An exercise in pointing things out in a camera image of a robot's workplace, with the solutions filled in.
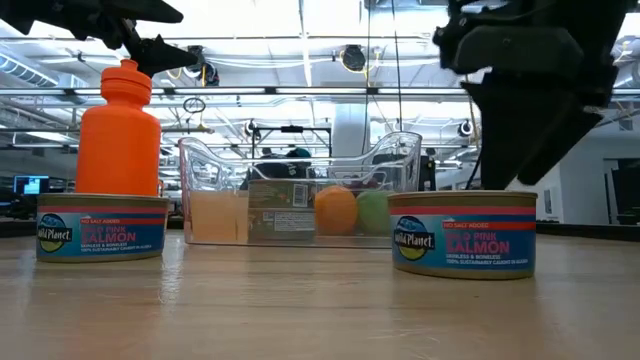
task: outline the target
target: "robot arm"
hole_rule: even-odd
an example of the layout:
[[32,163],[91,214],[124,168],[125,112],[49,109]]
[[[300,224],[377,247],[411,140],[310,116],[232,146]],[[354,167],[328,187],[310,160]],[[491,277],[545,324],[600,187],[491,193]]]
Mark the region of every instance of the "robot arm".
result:
[[482,113],[482,184],[533,185],[593,128],[617,75],[611,49],[636,0],[511,0],[480,12],[449,0],[436,29],[442,68],[482,83],[462,83]]
[[182,14],[161,0],[4,0],[0,18],[23,34],[34,21],[71,31],[78,40],[101,39],[109,49],[125,46],[138,70],[153,74],[195,64],[195,55],[155,39],[140,39],[136,20],[179,23]]

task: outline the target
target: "can label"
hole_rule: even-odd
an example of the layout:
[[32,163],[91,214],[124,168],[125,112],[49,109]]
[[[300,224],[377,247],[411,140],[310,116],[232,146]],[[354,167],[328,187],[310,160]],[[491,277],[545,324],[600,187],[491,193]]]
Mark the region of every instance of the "can label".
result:
[[493,271],[535,266],[535,208],[412,206],[391,214],[396,264]]
[[313,209],[314,184],[284,180],[249,182],[249,207],[254,209]]
[[308,240],[315,235],[313,209],[249,209],[249,241]]
[[141,254],[164,247],[166,209],[103,206],[38,208],[39,257]]

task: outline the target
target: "computer monitor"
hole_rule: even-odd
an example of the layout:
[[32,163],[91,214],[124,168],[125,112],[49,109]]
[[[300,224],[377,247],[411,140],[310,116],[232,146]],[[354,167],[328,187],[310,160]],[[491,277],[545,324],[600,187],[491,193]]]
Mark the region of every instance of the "computer monitor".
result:
[[49,177],[40,175],[19,175],[13,178],[13,192],[24,195],[38,195],[49,192]]

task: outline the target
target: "orange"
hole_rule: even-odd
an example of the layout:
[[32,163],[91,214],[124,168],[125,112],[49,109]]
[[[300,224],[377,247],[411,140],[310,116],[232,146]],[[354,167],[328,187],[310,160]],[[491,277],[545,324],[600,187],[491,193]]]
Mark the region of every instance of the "orange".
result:
[[358,205],[351,190],[330,186],[315,198],[316,227],[319,235],[349,235],[358,219]]

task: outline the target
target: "wooden table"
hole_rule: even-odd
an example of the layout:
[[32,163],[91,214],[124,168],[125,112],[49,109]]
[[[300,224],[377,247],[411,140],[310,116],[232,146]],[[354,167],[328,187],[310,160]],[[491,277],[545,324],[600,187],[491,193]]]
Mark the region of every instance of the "wooden table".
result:
[[45,264],[0,241],[4,359],[639,359],[640,245],[539,237],[535,279],[393,270],[386,250],[185,246]]

